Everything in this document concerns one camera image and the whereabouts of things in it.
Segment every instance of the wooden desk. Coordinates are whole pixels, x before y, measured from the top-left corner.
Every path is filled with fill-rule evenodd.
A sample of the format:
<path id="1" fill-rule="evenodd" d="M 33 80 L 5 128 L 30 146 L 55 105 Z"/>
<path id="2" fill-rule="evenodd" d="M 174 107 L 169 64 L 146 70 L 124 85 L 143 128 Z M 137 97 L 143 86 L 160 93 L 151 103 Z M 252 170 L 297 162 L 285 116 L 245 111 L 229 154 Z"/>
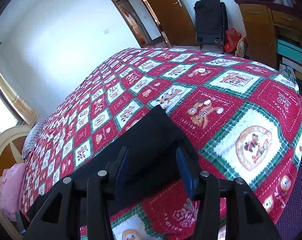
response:
<path id="1" fill-rule="evenodd" d="M 277 39 L 290 38 L 302 46 L 302 14 L 295 8 L 257 0 L 235 0 L 239 5 L 248 39 L 248 55 L 279 69 Z"/>

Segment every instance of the striped pillow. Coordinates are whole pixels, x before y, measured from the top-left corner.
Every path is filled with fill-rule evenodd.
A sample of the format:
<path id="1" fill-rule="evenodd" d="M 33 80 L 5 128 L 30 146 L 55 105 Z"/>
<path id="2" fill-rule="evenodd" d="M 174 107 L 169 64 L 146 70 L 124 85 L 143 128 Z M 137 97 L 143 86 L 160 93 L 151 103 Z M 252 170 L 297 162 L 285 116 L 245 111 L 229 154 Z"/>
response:
<path id="1" fill-rule="evenodd" d="M 22 149 L 21 159 L 25 159 L 25 157 L 32 152 L 34 145 L 36 143 L 36 140 L 40 136 L 40 133 L 43 129 L 44 122 L 45 122 L 45 120 L 37 123 L 32 128 L 32 130 L 30 131 L 28 136 L 26 137 L 24 145 L 23 145 L 23 149 Z"/>

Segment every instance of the door handle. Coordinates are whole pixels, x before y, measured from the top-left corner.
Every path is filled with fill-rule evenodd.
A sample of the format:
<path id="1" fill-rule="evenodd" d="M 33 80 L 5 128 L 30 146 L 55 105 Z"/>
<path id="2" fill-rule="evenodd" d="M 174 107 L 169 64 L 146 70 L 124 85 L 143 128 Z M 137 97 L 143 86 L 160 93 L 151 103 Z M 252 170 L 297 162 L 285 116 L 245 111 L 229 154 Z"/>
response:
<path id="1" fill-rule="evenodd" d="M 177 2 L 175 2 L 174 4 L 179 4 L 180 7 L 182 7 L 182 4 L 181 4 L 180 0 L 177 0 Z"/>

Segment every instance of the purple carpet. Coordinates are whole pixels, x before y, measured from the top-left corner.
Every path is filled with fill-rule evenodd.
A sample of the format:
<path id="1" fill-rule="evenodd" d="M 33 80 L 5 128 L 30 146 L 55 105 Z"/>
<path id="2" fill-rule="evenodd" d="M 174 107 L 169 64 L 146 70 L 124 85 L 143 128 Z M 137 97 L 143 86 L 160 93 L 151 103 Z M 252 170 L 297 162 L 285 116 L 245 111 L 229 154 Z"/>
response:
<path id="1" fill-rule="evenodd" d="M 283 240 L 293 240 L 302 230 L 302 158 L 298 176 L 276 227 Z"/>

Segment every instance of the red plastic bag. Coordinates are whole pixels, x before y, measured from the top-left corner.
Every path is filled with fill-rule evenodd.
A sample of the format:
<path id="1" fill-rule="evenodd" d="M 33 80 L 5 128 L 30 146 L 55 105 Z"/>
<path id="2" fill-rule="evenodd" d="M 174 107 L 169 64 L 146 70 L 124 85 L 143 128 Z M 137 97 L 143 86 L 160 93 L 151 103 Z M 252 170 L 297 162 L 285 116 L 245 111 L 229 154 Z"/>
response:
<path id="1" fill-rule="evenodd" d="M 224 50 L 226 52 L 233 52 L 237 48 L 237 44 L 241 39 L 241 34 L 237 33 L 235 29 L 226 30 L 226 45 L 224 45 Z"/>

